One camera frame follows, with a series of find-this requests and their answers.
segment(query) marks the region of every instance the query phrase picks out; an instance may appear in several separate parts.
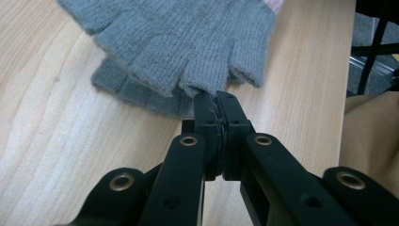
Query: pink fabric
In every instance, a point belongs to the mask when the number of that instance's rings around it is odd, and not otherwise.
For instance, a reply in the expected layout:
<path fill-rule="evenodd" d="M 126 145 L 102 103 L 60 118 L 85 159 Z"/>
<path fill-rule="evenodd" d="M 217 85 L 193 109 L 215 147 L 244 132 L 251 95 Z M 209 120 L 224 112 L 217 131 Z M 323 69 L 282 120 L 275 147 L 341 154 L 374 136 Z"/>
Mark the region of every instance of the pink fabric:
<path fill-rule="evenodd" d="M 284 4 L 284 0 L 263 0 L 276 14 L 279 13 L 279 11 L 282 8 L 282 5 Z"/>

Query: hole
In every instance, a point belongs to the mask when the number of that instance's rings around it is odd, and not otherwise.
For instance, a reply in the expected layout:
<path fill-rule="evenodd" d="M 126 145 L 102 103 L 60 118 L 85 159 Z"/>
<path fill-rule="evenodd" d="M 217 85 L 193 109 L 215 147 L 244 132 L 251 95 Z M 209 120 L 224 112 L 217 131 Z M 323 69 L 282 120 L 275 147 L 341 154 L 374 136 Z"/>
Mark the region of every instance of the hole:
<path fill-rule="evenodd" d="M 122 191 L 131 187 L 135 182 L 135 178 L 127 172 L 116 175 L 109 182 L 109 188 L 114 191 Z"/>
<path fill-rule="evenodd" d="M 117 180 L 115 180 L 115 185 L 116 186 L 124 186 L 129 183 L 129 179 L 126 177 L 120 177 Z"/>
<path fill-rule="evenodd" d="M 167 209 L 176 209 L 182 204 L 182 200 L 177 196 L 172 196 L 164 200 L 164 206 Z"/>
<path fill-rule="evenodd" d="M 310 208 L 320 208 L 322 203 L 315 196 L 311 194 L 303 194 L 300 200 Z"/>
<path fill-rule="evenodd" d="M 272 139 L 265 136 L 256 136 L 255 142 L 260 145 L 269 145 L 272 143 Z"/>
<path fill-rule="evenodd" d="M 184 146 L 193 146 L 198 143 L 198 140 L 195 137 L 183 137 L 180 139 L 180 143 Z"/>
<path fill-rule="evenodd" d="M 362 190 L 366 187 L 366 184 L 359 177 L 345 171 L 340 171 L 337 173 L 337 180 L 342 185 L 356 190 Z"/>

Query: knit fabric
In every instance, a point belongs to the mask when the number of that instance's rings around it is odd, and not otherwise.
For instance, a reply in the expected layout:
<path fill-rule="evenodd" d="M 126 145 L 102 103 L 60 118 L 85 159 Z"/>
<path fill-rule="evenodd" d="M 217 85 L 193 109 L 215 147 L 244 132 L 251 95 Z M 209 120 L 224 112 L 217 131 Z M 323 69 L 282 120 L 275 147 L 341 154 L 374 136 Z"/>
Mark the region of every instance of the knit fabric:
<path fill-rule="evenodd" d="M 94 85 L 178 117 L 190 116 L 188 103 L 200 91 L 216 95 L 225 89 L 229 74 L 262 85 L 267 44 L 282 5 L 264 1 L 58 0 L 109 54 Z M 114 81 L 123 84 L 116 89 Z M 141 98 L 144 92 L 153 98 Z"/>

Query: black chair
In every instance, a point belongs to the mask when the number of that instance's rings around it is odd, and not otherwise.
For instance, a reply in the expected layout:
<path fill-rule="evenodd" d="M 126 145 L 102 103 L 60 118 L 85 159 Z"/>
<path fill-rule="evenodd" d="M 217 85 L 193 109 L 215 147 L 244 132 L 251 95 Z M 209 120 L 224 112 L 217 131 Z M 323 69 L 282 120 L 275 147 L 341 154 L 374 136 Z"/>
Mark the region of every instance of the black chair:
<path fill-rule="evenodd" d="M 361 73 L 358 94 L 364 94 L 370 71 L 378 55 L 399 54 L 399 43 L 381 44 L 388 22 L 399 25 L 399 0 L 358 0 L 356 12 L 379 18 L 371 46 L 353 46 L 351 54 L 359 57 L 367 56 L 366 63 Z"/>

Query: wood grain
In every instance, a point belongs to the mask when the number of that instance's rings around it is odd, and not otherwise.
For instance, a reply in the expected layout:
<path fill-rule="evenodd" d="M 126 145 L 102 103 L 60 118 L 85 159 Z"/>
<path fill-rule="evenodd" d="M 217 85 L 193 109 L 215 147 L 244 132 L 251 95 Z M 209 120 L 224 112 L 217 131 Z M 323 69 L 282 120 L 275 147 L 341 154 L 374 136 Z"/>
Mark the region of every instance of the wood grain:
<path fill-rule="evenodd" d="M 287 0 L 265 85 L 230 87 L 311 172 L 338 163 L 354 1 Z M 162 162 L 180 121 L 95 89 L 104 58 L 55 1 L 0 1 L 0 225 L 68 223 L 108 171 Z M 204 225 L 250 225 L 238 183 L 206 185 Z"/>

